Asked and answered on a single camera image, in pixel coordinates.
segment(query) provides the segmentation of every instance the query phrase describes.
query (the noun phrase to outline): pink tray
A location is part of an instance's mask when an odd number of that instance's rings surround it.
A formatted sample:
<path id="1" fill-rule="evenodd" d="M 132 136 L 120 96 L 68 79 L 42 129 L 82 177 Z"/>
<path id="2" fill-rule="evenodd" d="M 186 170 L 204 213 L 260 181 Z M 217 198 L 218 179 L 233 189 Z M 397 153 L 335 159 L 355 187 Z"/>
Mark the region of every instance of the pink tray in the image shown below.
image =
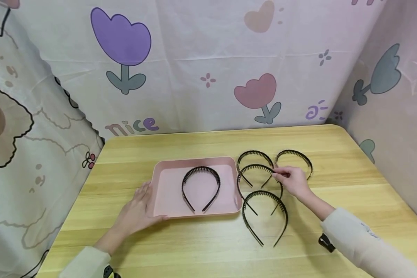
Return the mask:
<path id="1" fill-rule="evenodd" d="M 221 179 L 218 196 L 205 212 L 202 209 L 218 188 L 210 173 L 196 173 L 190 176 L 184 186 L 185 195 L 195 212 L 191 211 L 182 197 L 182 179 L 189 170 L 197 166 L 211 167 Z M 160 161 L 153 170 L 153 197 L 147 206 L 147 214 L 165 214 L 170 218 L 180 218 L 237 213 L 242 205 L 236 187 L 237 176 L 235 160 L 230 157 Z"/>

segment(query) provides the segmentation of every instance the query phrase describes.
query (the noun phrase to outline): pink heart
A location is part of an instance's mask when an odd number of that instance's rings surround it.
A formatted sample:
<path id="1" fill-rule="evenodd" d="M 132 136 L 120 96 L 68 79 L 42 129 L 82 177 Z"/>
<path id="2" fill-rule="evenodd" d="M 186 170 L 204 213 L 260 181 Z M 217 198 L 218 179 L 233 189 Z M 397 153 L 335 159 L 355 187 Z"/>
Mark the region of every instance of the pink heart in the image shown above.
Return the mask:
<path id="1" fill-rule="evenodd" d="M 251 11 L 244 16 L 244 23 L 253 32 L 267 32 L 272 23 L 274 12 L 275 4 L 273 1 L 265 1 L 258 12 Z"/>
<path id="2" fill-rule="evenodd" d="M 263 74 L 259 80 L 251 79 L 246 86 L 235 87 L 236 99 L 250 109 L 259 109 L 268 105 L 275 96 L 276 80 L 270 73 Z"/>

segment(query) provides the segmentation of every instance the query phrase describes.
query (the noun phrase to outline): black plastic headband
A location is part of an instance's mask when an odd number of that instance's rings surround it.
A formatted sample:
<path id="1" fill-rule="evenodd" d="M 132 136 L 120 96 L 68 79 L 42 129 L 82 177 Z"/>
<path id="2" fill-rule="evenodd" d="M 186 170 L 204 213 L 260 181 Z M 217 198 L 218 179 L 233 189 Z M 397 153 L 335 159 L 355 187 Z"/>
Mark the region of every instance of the black plastic headband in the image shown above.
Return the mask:
<path id="1" fill-rule="evenodd" d="M 268 156 L 268 155 L 266 155 L 265 153 L 263 153 L 263 152 L 260 152 L 260 151 L 257 151 L 257 150 L 250 150 L 250 151 L 247 151 L 247 152 L 244 152 L 244 153 L 242 153 L 239 157 L 238 157 L 238 161 L 237 161 L 237 170 L 238 170 L 238 172 L 240 172 L 241 170 L 240 170 L 240 168 L 239 168 L 239 164 L 241 163 L 241 160 L 244 158 L 244 157 L 246 157 L 247 155 L 258 155 L 258 156 L 260 156 L 260 157 L 262 157 L 262 158 L 264 158 L 266 161 L 267 161 L 267 163 L 269 164 L 269 166 L 273 169 L 273 162 L 272 162 L 272 159 L 270 159 L 270 157 Z M 253 187 L 253 185 L 246 179 L 246 177 L 245 176 L 243 176 L 243 178 L 244 178 L 244 181 L 246 181 L 247 182 L 247 184 L 248 185 L 250 185 L 250 187 Z M 269 178 L 267 179 L 267 181 L 265 181 L 264 182 L 264 184 L 263 185 L 261 185 L 261 188 L 263 188 L 264 187 L 264 185 L 265 184 L 267 184 L 267 182 L 270 180 L 270 178 L 272 178 L 272 176 L 270 175 L 269 176 Z"/>
<path id="2" fill-rule="evenodd" d="M 310 176 L 312 176 L 312 173 L 314 172 L 314 166 L 312 165 L 312 162 L 310 161 L 310 159 L 308 157 L 306 157 L 306 155 L 304 153 L 300 153 L 299 151 L 293 150 L 293 149 L 285 149 L 284 151 L 281 151 L 279 154 L 276 155 L 275 158 L 275 166 L 278 167 L 278 158 L 280 158 L 282 155 L 284 154 L 294 154 L 297 157 L 300 157 L 302 160 L 304 160 L 307 164 L 307 166 L 309 167 L 309 175 L 307 177 L 307 179 L 310 178 Z"/>
<path id="3" fill-rule="evenodd" d="M 246 167 L 244 167 L 239 172 L 239 174 L 238 174 L 238 178 L 237 178 L 237 189 L 238 189 L 238 193 L 240 194 L 241 198 L 244 200 L 244 204 L 245 205 L 248 205 L 249 208 L 253 211 L 253 213 L 255 213 L 256 215 L 258 215 L 258 213 L 256 213 L 256 211 L 246 202 L 246 199 L 244 199 L 244 196 L 242 195 L 241 190 L 239 188 L 241 178 L 244 177 L 244 172 L 247 172 L 247 170 L 250 170 L 250 169 L 262 169 L 262 170 L 265 170 L 265 171 L 269 172 L 270 174 L 275 173 L 275 171 L 273 169 L 270 169 L 269 167 L 264 166 L 264 165 L 261 165 L 261 164 L 250 164 L 250 165 L 247 165 Z M 277 181 L 277 182 L 278 182 L 278 184 L 281 187 L 281 193 L 280 193 L 280 199 L 281 199 L 282 196 L 283 196 L 283 185 L 281 184 L 281 182 L 279 182 L 279 181 Z"/>
<path id="4" fill-rule="evenodd" d="M 215 196 L 213 196 L 213 198 L 208 202 L 208 204 L 202 209 L 202 211 L 206 211 L 206 209 L 209 208 L 209 206 L 212 204 L 213 201 L 215 201 L 216 196 L 218 196 L 219 193 L 219 189 L 221 187 L 221 179 L 219 178 L 218 173 L 213 170 L 210 167 L 207 166 L 198 166 L 198 167 L 194 167 L 193 169 L 191 169 L 189 172 L 187 172 L 185 174 L 185 176 L 182 179 L 182 197 L 185 200 L 185 202 L 188 204 L 188 206 L 191 208 L 191 210 L 194 212 L 195 209 L 193 208 L 193 206 L 190 204 L 190 201 L 187 199 L 187 196 L 185 196 L 185 192 L 183 190 L 183 186 L 187 183 L 188 178 L 190 178 L 190 176 L 194 175 L 195 173 L 199 173 L 199 172 L 208 172 L 211 173 L 215 179 L 216 179 L 216 183 L 218 184 L 218 189 L 215 193 Z"/>
<path id="5" fill-rule="evenodd" d="M 276 244 L 277 244 L 277 243 L 279 242 L 279 240 L 281 239 L 281 237 L 283 236 L 283 234 L 284 234 L 284 232 L 286 231 L 286 228 L 287 228 L 287 224 L 288 224 L 288 221 L 289 221 L 289 217 L 288 217 L 288 214 L 287 214 L 287 210 L 286 210 L 286 207 L 285 207 L 284 203 L 281 201 L 281 199 L 280 199 L 280 198 L 278 198 L 275 194 L 273 194 L 273 193 L 271 193 L 271 192 L 269 192 L 269 191 L 257 190 L 257 191 L 254 191 L 254 192 L 250 193 L 250 194 L 246 197 L 246 199 L 244 200 L 244 204 L 242 205 L 242 217 L 243 217 L 244 223 L 246 224 L 246 227 L 249 229 L 249 231 L 252 233 L 253 237 L 255 237 L 256 241 L 258 241 L 258 243 L 259 243 L 261 246 L 264 246 L 264 243 L 263 243 L 263 242 L 259 239 L 258 235 L 257 235 L 257 234 L 255 234 L 255 232 L 253 231 L 252 227 L 250 227 L 250 225 L 249 225 L 249 223 L 247 222 L 247 219 L 246 219 L 246 204 L 247 204 L 247 202 L 248 202 L 248 201 L 249 201 L 252 197 L 254 197 L 254 196 L 258 196 L 258 195 L 268 196 L 268 197 L 271 197 L 273 200 L 275 200 L 275 202 L 276 202 L 276 207 L 280 207 L 281 211 L 284 213 L 284 215 L 285 215 L 285 217 L 286 217 L 286 221 L 285 221 L 285 224 L 284 224 L 284 229 L 283 229 L 283 231 L 281 232 L 281 234 L 280 234 L 280 236 L 278 237 L 278 239 L 276 240 L 275 244 L 273 245 L 273 247 L 275 247 L 275 246 L 276 246 Z"/>

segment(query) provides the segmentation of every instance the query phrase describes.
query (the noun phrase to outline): cream sweater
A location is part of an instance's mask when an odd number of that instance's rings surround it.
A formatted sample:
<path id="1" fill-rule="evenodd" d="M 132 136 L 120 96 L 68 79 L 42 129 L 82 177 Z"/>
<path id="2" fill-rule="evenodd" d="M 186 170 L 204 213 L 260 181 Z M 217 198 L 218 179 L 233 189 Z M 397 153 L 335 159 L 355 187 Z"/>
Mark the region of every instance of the cream sweater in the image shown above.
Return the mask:
<path id="1" fill-rule="evenodd" d="M 417 278 L 417 267 L 411 261 L 343 208 L 337 208 L 321 226 L 335 248 L 374 278 Z M 113 278 L 109 262 L 107 253 L 86 247 L 65 267 L 59 278 Z"/>

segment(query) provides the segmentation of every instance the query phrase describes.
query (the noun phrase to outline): fabric backdrop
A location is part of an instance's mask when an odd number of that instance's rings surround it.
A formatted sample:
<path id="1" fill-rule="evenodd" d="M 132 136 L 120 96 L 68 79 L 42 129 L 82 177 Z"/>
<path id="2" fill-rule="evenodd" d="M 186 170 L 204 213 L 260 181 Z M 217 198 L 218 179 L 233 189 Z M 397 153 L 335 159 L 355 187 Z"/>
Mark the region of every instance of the fabric backdrop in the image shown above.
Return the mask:
<path id="1" fill-rule="evenodd" d="M 12 12 L 108 139 L 324 123 L 385 2 L 26 0 Z"/>
<path id="2" fill-rule="evenodd" d="M 50 249 L 102 141 L 12 15 L 5 31 L 0 37 L 0 278 L 29 278 Z"/>
<path id="3" fill-rule="evenodd" d="M 417 0 L 386 4 L 328 122 L 417 213 Z"/>
<path id="4" fill-rule="evenodd" d="M 417 0 L 0 0 L 0 278 L 36 273 L 92 168 L 85 115 L 106 139 L 329 115 L 417 212 Z"/>

